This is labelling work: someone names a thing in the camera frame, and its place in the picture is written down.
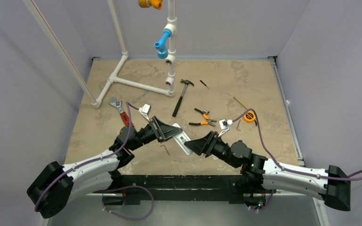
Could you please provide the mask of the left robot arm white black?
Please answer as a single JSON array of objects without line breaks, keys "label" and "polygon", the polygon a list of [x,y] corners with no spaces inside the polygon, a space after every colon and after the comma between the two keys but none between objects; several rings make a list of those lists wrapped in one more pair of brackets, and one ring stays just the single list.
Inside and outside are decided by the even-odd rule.
[{"label": "left robot arm white black", "polygon": [[85,194],[106,189],[115,193],[120,190],[122,180],[112,173],[135,157],[132,151],[154,140],[166,142],[182,132],[182,128],[166,124],[156,116],[140,130],[133,125],[124,126],[104,152],[76,163],[61,165],[53,161],[46,165],[26,194],[34,210],[43,218],[50,218],[68,202]]}]

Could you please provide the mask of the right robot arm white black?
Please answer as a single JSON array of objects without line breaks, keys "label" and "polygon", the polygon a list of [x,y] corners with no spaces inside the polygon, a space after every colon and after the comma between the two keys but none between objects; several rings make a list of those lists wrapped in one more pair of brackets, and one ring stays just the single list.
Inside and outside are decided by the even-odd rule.
[{"label": "right robot arm white black", "polygon": [[325,205],[340,211],[351,209],[351,183],[338,166],[312,169],[284,163],[253,153],[242,140],[225,143],[216,132],[184,145],[198,156],[214,155],[228,165],[239,168],[250,191],[285,190],[323,200]]}]

